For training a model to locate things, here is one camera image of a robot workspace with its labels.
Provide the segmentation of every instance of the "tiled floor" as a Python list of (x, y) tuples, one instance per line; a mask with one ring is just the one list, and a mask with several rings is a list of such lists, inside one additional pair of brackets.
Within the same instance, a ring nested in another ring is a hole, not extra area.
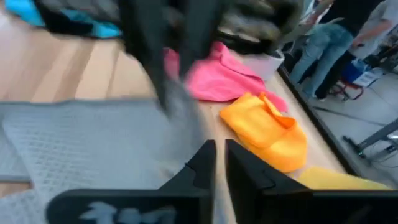
[(389, 143), (379, 142), (368, 147), (365, 154), (372, 158), (373, 162), (370, 162), (360, 159), (342, 140), (342, 136), (346, 135), (361, 142), (398, 118), (398, 75), (384, 75), (365, 89), (363, 96), (357, 100), (342, 102), (330, 96), (325, 102), (311, 99), (310, 103), (363, 175), (398, 188), (398, 167), (394, 167), (398, 166), (398, 155), (395, 156), (398, 152), (386, 155), (382, 151)]

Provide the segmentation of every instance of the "yellow fabric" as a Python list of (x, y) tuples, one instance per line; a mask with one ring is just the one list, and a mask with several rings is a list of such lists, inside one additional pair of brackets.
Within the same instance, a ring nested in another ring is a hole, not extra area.
[(321, 167), (307, 169), (297, 181), (314, 190), (391, 190), (377, 182), (339, 174)]
[(220, 111), (246, 149), (281, 172), (304, 166), (307, 138), (296, 120), (283, 116), (266, 98), (246, 93)]

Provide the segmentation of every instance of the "person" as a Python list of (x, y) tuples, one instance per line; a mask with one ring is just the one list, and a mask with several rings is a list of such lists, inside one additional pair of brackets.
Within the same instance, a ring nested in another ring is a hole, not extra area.
[(365, 59), (371, 55), (397, 24), (398, 0), (385, 0), (380, 3), (373, 10), (368, 21), (363, 25), (352, 48), (329, 71), (315, 92), (316, 97), (324, 100), (330, 88), (339, 80), (345, 66), (355, 58)]
[[(354, 39), (368, 19), (372, 10), (381, 0), (324, 0), (333, 3), (329, 12), (322, 18), (319, 27), (309, 38), (303, 48), (300, 60), (294, 66), (289, 78), (298, 84), (304, 72), (317, 59), (319, 63), (309, 82), (305, 83), (303, 92), (307, 98), (315, 96), (333, 64), (350, 48), (358, 46), (362, 38)], [(315, 23), (322, 12), (312, 16), (310, 22)]]

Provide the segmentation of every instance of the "black fabric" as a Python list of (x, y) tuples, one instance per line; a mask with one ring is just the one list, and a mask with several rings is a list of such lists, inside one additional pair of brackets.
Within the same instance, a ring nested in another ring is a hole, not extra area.
[(91, 34), (92, 24), (72, 21), (64, 14), (47, 9), (40, 0), (33, 0), (33, 2), (48, 31), (54, 34), (79, 35), (83, 37), (88, 37)]
[(329, 22), (336, 18), (344, 18), (337, 24), (344, 27), (355, 37), (363, 24), (367, 21), (382, 0), (335, 0), (329, 12), (322, 18), (321, 23)]
[(301, 77), (300, 81), (298, 81), (299, 84), (302, 84), (306, 78), (312, 77), (312, 74), (315, 73), (315, 70), (317, 69), (319, 60), (316, 60), (312, 65), (307, 69), (307, 71), (304, 72), (303, 77)]
[(322, 84), (316, 90), (315, 95), (317, 96), (317, 98), (324, 99), (328, 96), (330, 88), (333, 87), (333, 85), (336, 84), (336, 82), (340, 79), (344, 68), (354, 59), (354, 55), (346, 52), (337, 60), (337, 62), (326, 75)]
[(238, 35), (230, 35), (223, 32), (218, 32), (217, 40), (241, 55), (268, 53), (272, 45), (272, 42), (269, 40), (251, 42), (250, 40), (240, 38)]

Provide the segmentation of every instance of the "blue fabric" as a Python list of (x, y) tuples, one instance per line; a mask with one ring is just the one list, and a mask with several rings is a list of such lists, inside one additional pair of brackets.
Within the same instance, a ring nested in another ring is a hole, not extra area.
[[(6, 9), (17, 14), (22, 20), (34, 26), (44, 27), (45, 24), (31, 0), (5, 0)], [(74, 21), (83, 21), (93, 24), (91, 36), (98, 38), (111, 38), (121, 35), (120, 30), (112, 23), (98, 22), (86, 14), (73, 10), (64, 10), (63, 13)]]
[(353, 40), (353, 35), (338, 24), (327, 24), (319, 28), (309, 37), (301, 59), (290, 74), (292, 83), (298, 84), (309, 66), (320, 57), (315, 73), (303, 87), (306, 97), (313, 97), (331, 67), (349, 49)]

